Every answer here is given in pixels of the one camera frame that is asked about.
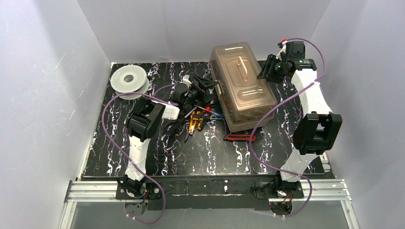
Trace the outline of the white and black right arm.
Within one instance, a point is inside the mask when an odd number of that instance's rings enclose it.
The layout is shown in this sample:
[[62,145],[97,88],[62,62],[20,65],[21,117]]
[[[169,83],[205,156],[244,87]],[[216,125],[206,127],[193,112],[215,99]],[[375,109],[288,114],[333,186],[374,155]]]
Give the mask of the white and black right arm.
[[293,134],[292,153],[281,168],[276,169],[274,178],[268,183],[255,183],[251,188],[258,199],[293,198],[300,188],[300,180],[310,163],[330,150],[342,125],[342,117],[335,114],[327,105],[320,87],[313,59],[306,58],[306,40],[292,38],[282,40],[278,54],[268,55],[257,79],[269,83],[282,83],[286,78],[297,92],[272,108],[267,118],[279,107],[298,97],[303,110],[303,118]]

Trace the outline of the red and black utility knife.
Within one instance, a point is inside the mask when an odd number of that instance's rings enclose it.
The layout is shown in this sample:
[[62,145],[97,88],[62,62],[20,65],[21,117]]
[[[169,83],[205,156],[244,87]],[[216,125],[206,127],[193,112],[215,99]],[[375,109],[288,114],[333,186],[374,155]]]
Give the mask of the red and black utility knife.
[[223,137],[223,140],[228,142],[249,142],[250,134],[228,134]]

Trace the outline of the beige translucent plastic toolbox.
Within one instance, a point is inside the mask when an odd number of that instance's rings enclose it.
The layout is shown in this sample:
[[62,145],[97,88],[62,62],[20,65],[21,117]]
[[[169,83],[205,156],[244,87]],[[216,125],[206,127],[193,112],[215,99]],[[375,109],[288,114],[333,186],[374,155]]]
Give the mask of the beige translucent plastic toolbox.
[[261,120],[277,105],[277,100],[264,79],[259,63],[247,42],[215,46],[210,58],[212,79],[230,132],[265,126],[274,116]]

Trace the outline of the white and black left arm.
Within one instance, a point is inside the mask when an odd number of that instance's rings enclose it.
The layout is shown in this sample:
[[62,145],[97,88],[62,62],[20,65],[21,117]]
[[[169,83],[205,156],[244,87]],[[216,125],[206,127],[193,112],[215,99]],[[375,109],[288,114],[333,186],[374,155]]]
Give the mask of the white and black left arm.
[[208,105],[215,96],[210,93],[218,84],[215,80],[197,75],[183,76],[173,88],[168,102],[141,97],[129,115],[127,130],[129,136],[129,160],[122,181],[118,185],[131,197],[146,195],[145,185],[147,152],[151,139],[157,133],[162,120],[172,120],[169,130],[174,131],[186,117],[191,116],[199,105]]

